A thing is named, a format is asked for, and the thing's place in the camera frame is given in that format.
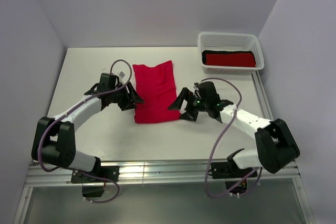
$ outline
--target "white table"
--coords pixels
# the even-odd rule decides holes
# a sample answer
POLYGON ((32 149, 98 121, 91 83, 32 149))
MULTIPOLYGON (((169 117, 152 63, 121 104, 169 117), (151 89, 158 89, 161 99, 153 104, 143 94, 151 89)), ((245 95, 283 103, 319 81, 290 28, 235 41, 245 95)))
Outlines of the white table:
MULTIPOLYGON (((177 93, 183 87, 209 77, 204 74, 194 47, 159 48, 69 48, 57 82, 48 116, 57 115, 79 101, 90 87, 99 82, 100 74, 109 72, 111 64, 124 59, 130 64, 154 67, 173 61, 177 93)), ((127 66, 118 63, 114 72, 127 66)), ((262 116, 252 76, 224 76, 241 91, 241 108, 262 116)), ((228 84, 214 81, 222 99, 238 101, 238 94, 228 84)), ((90 118, 76 132, 76 149, 100 157, 104 161, 155 161, 207 159, 224 124, 200 113, 197 122, 175 121, 160 124, 136 124, 134 111, 121 112, 111 104, 90 118)), ((240 148, 255 147, 255 141, 235 128, 222 138, 215 158, 226 158, 240 148)))

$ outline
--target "tabletop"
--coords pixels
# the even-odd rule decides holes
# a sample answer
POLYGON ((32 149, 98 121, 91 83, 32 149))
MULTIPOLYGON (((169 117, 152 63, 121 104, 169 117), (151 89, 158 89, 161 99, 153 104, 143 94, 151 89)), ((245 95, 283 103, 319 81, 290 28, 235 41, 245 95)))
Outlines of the tabletop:
MULTIPOLYGON (((172 60, 177 94, 183 87, 192 90, 193 83, 206 77, 224 78, 241 91, 240 107, 262 116, 252 76, 205 74, 196 47, 69 48, 48 116, 55 116, 78 102, 99 82, 101 73, 110 71, 117 59, 149 67, 172 60)), ((129 74, 122 62, 113 69, 118 71, 129 74)), ((134 76, 131 82, 136 87, 134 76)), ((238 101, 238 94, 231 86, 221 81, 214 83, 221 99, 238 101)), ((211 119, 207 113, 200 113, 197 122, 136 124, 134 110, 122 112, 116 104, 111 104, 76 131, 76 149, 103 161, 207 159, 224 127, 225 124, 211 119)), ((255 140, 232 127, 222 138, 214 157, 226 158, 240 148, 255 146, 255 140)))

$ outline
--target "plastic laundry basket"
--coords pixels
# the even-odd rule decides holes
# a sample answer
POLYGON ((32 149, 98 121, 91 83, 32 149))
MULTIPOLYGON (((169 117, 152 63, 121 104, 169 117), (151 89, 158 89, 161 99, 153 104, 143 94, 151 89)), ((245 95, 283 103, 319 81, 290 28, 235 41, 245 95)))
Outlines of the plastic laundry basket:
POLYGON ((264 58, 258 38, 252 34, 200 33, 198 35, 198 57, 205 73, 251 74, 264 68, 264 58), (252 51, 256 60, 255 68, 208 66, 202 62, 202 52, 213 51, 252 51))

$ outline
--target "gray floor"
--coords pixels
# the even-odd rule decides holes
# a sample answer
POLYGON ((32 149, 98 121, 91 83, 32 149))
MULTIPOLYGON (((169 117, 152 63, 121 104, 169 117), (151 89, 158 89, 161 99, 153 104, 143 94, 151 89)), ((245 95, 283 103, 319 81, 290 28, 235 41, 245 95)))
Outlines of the gray floor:
MULTIPOLYGON (((213 191, 222 186, 211 184, 213 191)), ((25 223, 304 223, 291 179, 263 180, 240 199, 210 199, 203 183, 121 188, 107 204, 82 201, 80 187, 35 188, 25 223)))

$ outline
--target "gray wall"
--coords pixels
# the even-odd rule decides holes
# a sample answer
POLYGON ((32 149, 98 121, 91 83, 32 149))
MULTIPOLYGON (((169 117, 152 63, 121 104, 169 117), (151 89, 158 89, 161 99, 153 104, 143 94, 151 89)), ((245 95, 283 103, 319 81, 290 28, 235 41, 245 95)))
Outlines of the gray wall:
POLYGON ((301 149, 299 169, 318 223, 335 223, 336 0, 278 0, 259 39, 275 116, 301 149))
POLYGON ((68 47, 195 46, 205 30, 259 35, 276 0, 39 0, 68 47))
POLYGON ((0 223, 12 223, 64 48, 36 0, 0 0, 0 223))

